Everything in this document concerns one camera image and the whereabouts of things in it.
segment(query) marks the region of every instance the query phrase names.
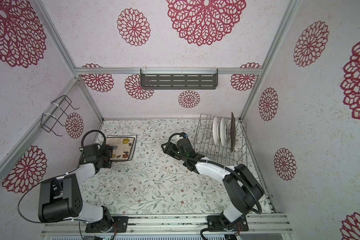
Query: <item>red wire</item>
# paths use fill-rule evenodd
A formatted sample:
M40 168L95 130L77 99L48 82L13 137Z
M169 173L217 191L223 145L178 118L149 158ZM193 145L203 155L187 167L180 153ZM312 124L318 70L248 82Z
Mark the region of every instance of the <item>red wire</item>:
M114 224L113 226L115 226L115 234L113 235L113 239L115 239L116 232L117 232L117 225L116 225L116 224Z
M243 225L241 224L241 223L237 223L237 226L239 227L239 233L243 230Z

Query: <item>dish rack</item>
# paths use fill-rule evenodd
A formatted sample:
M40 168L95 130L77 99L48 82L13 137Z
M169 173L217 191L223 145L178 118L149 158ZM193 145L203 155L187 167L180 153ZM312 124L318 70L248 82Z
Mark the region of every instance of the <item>dish rack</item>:
M235 120L231 122L230 118L225 118L227 132L227 145L222 146L221 141L219 145L216 145L213 142L213 119L215 116L201 114L199 118L199 123L197 125L197 130L195 134L195 139L193 146L196 152L199 152L212 161L224 164L226 166L237 166L238 164L248 165L248 147L244 138L242 126L246 128L246 122L242 120ZM231 124L235 124L236 135L235 135L235 144L231 146Z

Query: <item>aluminum frame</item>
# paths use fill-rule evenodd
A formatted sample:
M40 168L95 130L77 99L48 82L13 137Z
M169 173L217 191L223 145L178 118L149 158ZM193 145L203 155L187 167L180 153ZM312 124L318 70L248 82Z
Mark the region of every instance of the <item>aluminum frame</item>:
M140 74L140 70L144 74L256 74L263 72L262 68L75 68L76 74Z
M177 234L159 234L159 235L117 235L115 238L111 235L97 235L103 240L203 240L200 234L186 234L186 235L177 235ZM208 240L225 240L224 234L208 234L206 236ZM92 236L88 236L87 240L93 239ZM80 235L72 236L45 236L41 240L83 240Z
M35 10L36 14L38 15L39 19L41 20L45 31L48 33L48 35L51 37L51 40L53 44L56 46L57 51L61 55L67 69L69 70L70 74L78 78L78 80L82 83L80 84L80 87L82 89L82 92L84 94L85 99L87 100L88 104L92 108L93 112L96 114L99 121L103 120L103 116L97 107L96 103L92 99L91 94L89 93L87 87L85 86L81 76L77 75L75 72L75 64L69 55L68 50L66 49L63 41L61 40L58 31L56 30L51 18L48 15L47 10L45 9L43 3L41 0L29 0L30 4L32 5L33 9Z
M219 214L136 214L128 220L127 231L118 235L157 235L157 234L200 234L200 230L208 227L206 217ZM247 214L249 231L241 234L254 233L293 233L286 214ZM41 236L77 235L79 233L77 221L64 221L60 223L47 223ZM205 232L210 234L234 234L235 232ZM98 235L113 235L114 233L99 233Z
M264 180L264 177L263 175L261 174L261 170L259 168L259 163L257 162L255 156L254 156L254 152L252 150L252 145L251 145L251 142L249 141L248 139L248 136L247 136L247 132L246 132L246 128L245 126L243 125L243 123L240 123L241 124L241 127L244 129L243 130L243 135L244 135L244 139L245 139L245 143L247 145L247 149L248 151L250 152L250 155L251 155L251 158L252 158L252 162L253 162L253 165L254 167L256 168L256 172L259 176L259 180L260 180L260 183L261 183L261 186L263 187L264 189L264 194L269 198L270 202L271 202L271 205L272 205L272 208L274 210L274 212L278 213L278 209L274 203L274 200L273 200L273 196L271 195L271 193L268 191L268 188L267 188L267 184Z
M291 25L291 22L296 14L296 11L298 9L299 3L301 0L290 0L287 6L287 9L283 15L283 19L281 20L281 23L279 25L279 28L277 29L276 35L273 38L271 47L269 48L269 51L267 53L267 56L265 57L263 67L262 67L262 73L258 76L257 80L254 82L253 88L251 89L250 96L248 97L243 111L241 112L240 119L244 120L245 115L247 114L251 104L254 101L254 98L260 89L260 86L269 72L269 69L271 68L271 65L276 57L276 53L279 51L281 42L285 38L285 35L288 31L289 26Z

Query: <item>white wall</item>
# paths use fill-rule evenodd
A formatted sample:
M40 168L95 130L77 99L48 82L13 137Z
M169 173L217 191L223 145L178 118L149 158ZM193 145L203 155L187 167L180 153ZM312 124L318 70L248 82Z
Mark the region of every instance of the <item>white wall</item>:
M327 43L314 62L299 66L294 61L296 42L317 21L328 26ZM355 106L343 103L341 88L350 78L343 67L359 41L360 1L302 1L245 119L274 204L288 214L298 239L352 239L352 234L360 239L360 119L352 117L350 107ZM354 51L359 54L357 46ZM353 83L360 86L360 74L354 76L358 79ZM259 100L267 88L276 91L273 104L278 107L265 121ZM349 89L360 94L359 88ZM294 160L277 153L283 148ZM289 171L279 175L275 159L288 159Z
M190 101L193 104L184 107L180 105L179 97L186 90L154 90L145 95L138 94L134 98L133 93L130 95L125 89L125 83L130 85L127 79L132 75L113 74L114 89L108 92L89 88L105 118L198 118L201 113L230 117L231 112L239 116L243 110L243 103L250 94L250 90L233 89L231 75L224 74L218 76L219 85L215 90L191 90L196 99ZM140 76L134 76L138 78L133 78L135 83L140 84Z
M240 67L247 62L261 64L288 4L288 0L233 1L236 3L231 5L230 11L241 10L241 14L227 14L230 21L238 21L233 24L231 32L211 45L198 46L181 38L173 28L168 16L168 2L181 3L144 0L43 1L75 64L94 63L103 67ZM209 25L206 15L202 17L201 14L203 10L200 7L204 6L204 1L200 1L200 5L197 1L194 3L193 7L191 4L186 7L190 11L184 14L192 16L196 13L205 21L204 26ZM150 30L147 41L142 40L145 36L137 34L142 43L137 46L126 42L119 31L129 23L120 22L119 19L124 16L120 17L120 14L130 8L142 13L143 17L139 19L145 23L144 29ZM218 10L226 13L228 9L226 5ZM175 16L181 18L180 12ZM226 27L229 24L216 21L215 25L217 35L228 31Z
M28 163L24 164L26 167L30 166L29 170L25 170L26 167L21 170L21 165L17 164L16 167L19 171L16 173L12 171L7 178L0 183L0 239L16 237L16 239L25 240L38 238L43 224L29 223L22 219L17 213L17 203L24 192L29 189L28 187L23 189L19 186L24 183L24 180L29 181L37 177L38 174L41 174L42 180L46 180L74 169L80 157L79 147L82 136L89 130L97 129L98 127L99 122L83 97L81 90L78 87L74 87L67 95L72 100L73 107L79 108L73 110L69 107L67 113L68 115L71 113L80 115L83 120L82 133L79 137L72 138L67 134L66 128L58 124L53 130L57 134L63 135L62 137L56 136L52 132L48 133L42 130L31 146L41 149L37 152L37 155L44 157L46 160L36 161L38 163L37 167ZM60 114L60 110L55 112L56 116ZM61 117L63 124L65 124L66 118L66 116ZM54 121L52 120L47 122L48 126L53 123ZM92 137L92 134L88 135L85 144L87 144ZM25 174L26 177L21 179L21 174ZM31 182L29 187L38 182L40 182L40 180L36 180L33 184ZM38 202L39 186L35 187L24 197L20 205L20 211L28 219L38 222Z

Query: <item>black wire holder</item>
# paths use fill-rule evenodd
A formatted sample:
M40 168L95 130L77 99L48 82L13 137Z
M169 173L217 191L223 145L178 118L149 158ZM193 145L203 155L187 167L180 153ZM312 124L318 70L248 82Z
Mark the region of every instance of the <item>black wire holder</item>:
M61 98L63 98L63 99L61 100L61 102L60 102L59 104L56 103L56 102L57 102L58 100L60 100ZM67 107L66 107L65 109L62 109L62 108L60 107L60 105L62 104L62 102L63 102L64 100L68 103L68 105L67 105ZM68 117L68 114L67 114L65 111L69 108L69 106L71 106L71 108L74 109L74 110L79 109L79 108L74 108L74 107L71 105L71 103L72 103L72 100L71 100L67 95L62 95L61 97L58 97L57 99L53 100L53 101L51 102L51 104L55 104L55 105L57 106L57 108L56 108L52 113L43 113L43 114L41 115L41 121L40 121L40 126L41 126L41 128L43 128L43 129L44 129L45 131L47 131L47 132L53 132L56 136L62 137L62 135L56 134L52 129L53 129L53 127L56 125L56 123L59 123L61 126L65 127L65 125L63 125L63 124L60 122L60 118L61 118L61 116L62 116L63 114L65 114L65 115ZM59 116L58 118L56 118L56 117L53 115L53 113L54 113L58 108L62 111L62 113L60 114L60 116ZM48 115L48 118L43 122L43 117L44 117L44 115ZM46 123L47 123L47 121L48 121L48 119L49 119L50 117L52 117L52 118L54 118L54 119L56 120L56 122L53 124L52 127L48 127L48 126L46 125Z

